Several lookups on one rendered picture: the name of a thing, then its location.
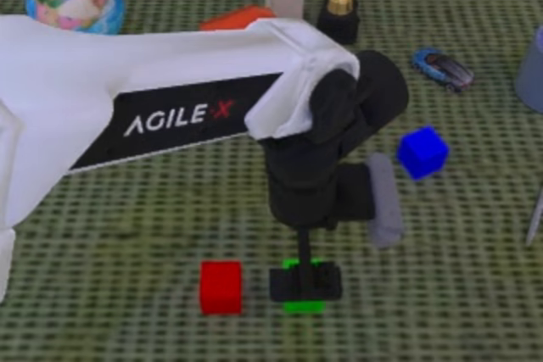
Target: blue toy car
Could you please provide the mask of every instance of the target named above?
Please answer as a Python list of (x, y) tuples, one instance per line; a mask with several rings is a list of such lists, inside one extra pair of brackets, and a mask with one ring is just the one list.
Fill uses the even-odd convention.
[(435, 48), (423, 48), (414, 53), (412, 64), (451, 92), (462, 92), (473, 83), (472, 71)]

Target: trophy base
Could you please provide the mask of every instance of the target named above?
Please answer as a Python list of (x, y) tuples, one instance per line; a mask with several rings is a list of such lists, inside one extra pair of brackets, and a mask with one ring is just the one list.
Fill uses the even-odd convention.
[(349, 14), (338, 16), (328, 11), (328, 0), (324, 0), (319, 13), (316, 28), (342, 45), (354, 44), (358, 37), (358, 2), (353, 0), (353, 9)]

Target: gold trophy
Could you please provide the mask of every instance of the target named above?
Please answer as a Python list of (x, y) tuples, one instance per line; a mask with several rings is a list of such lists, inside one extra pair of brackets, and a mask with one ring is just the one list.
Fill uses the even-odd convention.
[(360, 19), (356, 0), (325, 0), (316, 27), (340, 44), (353, 44)]

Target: gray cup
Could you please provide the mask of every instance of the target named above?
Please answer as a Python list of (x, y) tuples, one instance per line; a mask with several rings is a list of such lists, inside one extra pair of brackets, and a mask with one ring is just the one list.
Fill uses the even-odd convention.
[(517, 95), (529, 107), (543, 114), (543, 26), (535, 33), (518, 73)]

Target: green tablecloth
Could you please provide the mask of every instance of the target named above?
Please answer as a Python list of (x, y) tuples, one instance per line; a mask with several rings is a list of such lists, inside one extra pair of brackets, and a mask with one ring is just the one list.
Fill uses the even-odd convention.
[[(193, 30), (241, 5), (130, 2), (126, 32)], [(315, 255), (344, 273), (343, 300), (323, 314), (286, 315), (268, 298), (267, 270), (295, 254), (294, 237), (269, 215), (260, 148), (242, 136), (55, 187), (18, 227), (0, 360), (542, 361), (543, 236), (523, 240), (543, 181), (543, 117), (512, 87), (542, 6), (361, 3), (356, 49), (403, 69), (411, 105), (350, 160), (393, 155), (428, 124), (451, 157), (417, 183), (396, 165), (407, 227), (396, 248), (371, 248), (361, 224), (315, 234)], [(317, 9), (308, 3), (311, 21)], [(428, 45), (470, 66), (476, 85), (458, 97), (412, 71), (411, 53)], [(231, 258), (244, 264), (244, 315), (201, 316), (200, 261)]]

